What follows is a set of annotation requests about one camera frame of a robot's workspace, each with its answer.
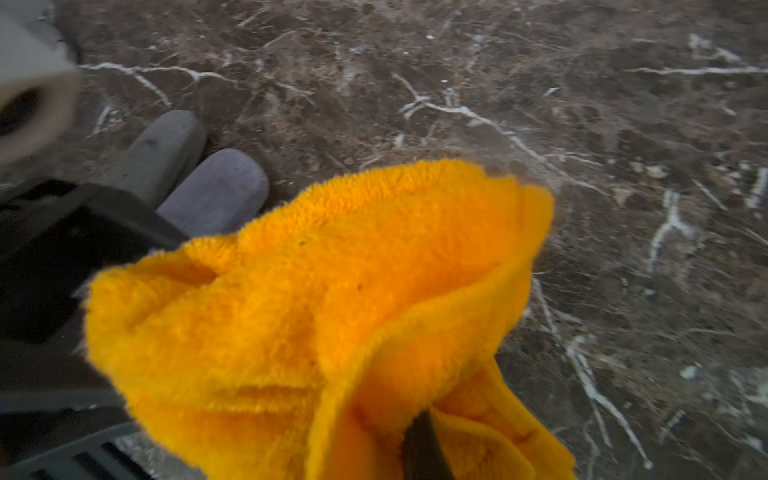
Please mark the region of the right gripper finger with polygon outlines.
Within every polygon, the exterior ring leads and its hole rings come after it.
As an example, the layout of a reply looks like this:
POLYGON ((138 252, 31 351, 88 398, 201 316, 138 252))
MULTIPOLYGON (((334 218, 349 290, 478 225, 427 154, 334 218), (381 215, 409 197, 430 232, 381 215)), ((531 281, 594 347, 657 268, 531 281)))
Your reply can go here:
POLYGON ((401 446, 405 480, 454 480, 442 451, 430 412, 414 418, 401 446))

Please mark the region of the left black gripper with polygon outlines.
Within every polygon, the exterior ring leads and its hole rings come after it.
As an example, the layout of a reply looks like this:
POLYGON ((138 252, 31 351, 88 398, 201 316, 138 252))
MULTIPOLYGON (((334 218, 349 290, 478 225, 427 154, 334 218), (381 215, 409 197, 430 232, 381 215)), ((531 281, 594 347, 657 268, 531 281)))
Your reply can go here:
POLYGON ((135 196, 33 180, 1 197, 1 475, 142 479, 115 445, 137 427, 81 352, 82 300, 98 271, 185 237, 135 196))

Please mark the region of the orange microfiber cloth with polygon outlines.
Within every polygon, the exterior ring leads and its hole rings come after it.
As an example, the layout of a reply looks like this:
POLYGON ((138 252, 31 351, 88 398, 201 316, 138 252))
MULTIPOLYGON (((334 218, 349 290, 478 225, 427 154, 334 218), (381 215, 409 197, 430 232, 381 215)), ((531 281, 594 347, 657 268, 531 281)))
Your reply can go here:
POLYGON ((495 360, 553 216, 547 189, 460 160, 337 177, 100 272, 87 357, 211 479, 400 479, 421 413, 458 479, 570 479, 495 360))

